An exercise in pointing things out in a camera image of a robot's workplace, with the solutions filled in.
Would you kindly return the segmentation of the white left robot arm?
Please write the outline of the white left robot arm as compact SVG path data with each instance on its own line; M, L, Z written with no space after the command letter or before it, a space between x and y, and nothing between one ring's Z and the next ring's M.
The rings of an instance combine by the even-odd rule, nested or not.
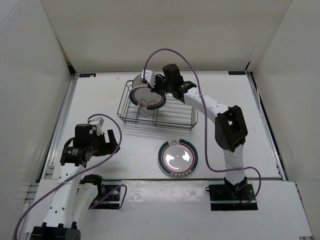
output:
M105 196L103 178L85 175L91 157L103 157L119 150L113 130L102 130L103 119L77 124L74 137L63 146L58 189L40 226L31 233L32 240L79 240L80 222L94 200Z

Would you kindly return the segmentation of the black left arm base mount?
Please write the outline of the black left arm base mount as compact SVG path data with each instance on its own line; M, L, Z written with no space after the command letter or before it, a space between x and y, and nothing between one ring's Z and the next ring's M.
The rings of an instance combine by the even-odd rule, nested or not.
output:
M120 185L105 185L101 175L89 174L85 175L80 181L81 185L91 184L97 187L97 196L92 200L89 210L91 209L111 209L119 210L124 204L128 187L125 184ZM124 193L121 203L110 203L120 200L121 188L124 188Z

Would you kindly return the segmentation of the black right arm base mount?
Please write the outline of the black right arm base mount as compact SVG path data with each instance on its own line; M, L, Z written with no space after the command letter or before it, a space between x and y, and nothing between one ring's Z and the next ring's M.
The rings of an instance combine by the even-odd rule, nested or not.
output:
M233 196L224 184L210 184L205 190L209 193L211 211L257 211L252 184L245 186Z

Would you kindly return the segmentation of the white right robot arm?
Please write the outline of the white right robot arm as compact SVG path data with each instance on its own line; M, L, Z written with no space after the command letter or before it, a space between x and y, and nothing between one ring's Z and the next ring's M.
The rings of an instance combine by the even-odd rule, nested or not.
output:
M145 70L141 76L151 92L160 96L171 94L183 104L203 113L205 121L214 123L214 138L224 155L224 193L230 200L238 199L248 184L243 163L248 129L242 109L237 105L227 106L204 94L198 83L183 79L176 64L166 65L162 71L163 74L155 74Z

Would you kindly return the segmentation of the green red rimmed plate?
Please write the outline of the green red rimmed plate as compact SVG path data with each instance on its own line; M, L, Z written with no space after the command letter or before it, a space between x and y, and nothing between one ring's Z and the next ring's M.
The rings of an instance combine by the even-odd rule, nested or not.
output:
M145 86L136 86L129 92L130 101L137 107L146 110L157 110L162 108L167 99L166 96L161 96Z
M173 138L161 145L157 154L157 162L167 175L184 178L197 168L199 155L195 146L189 141Z

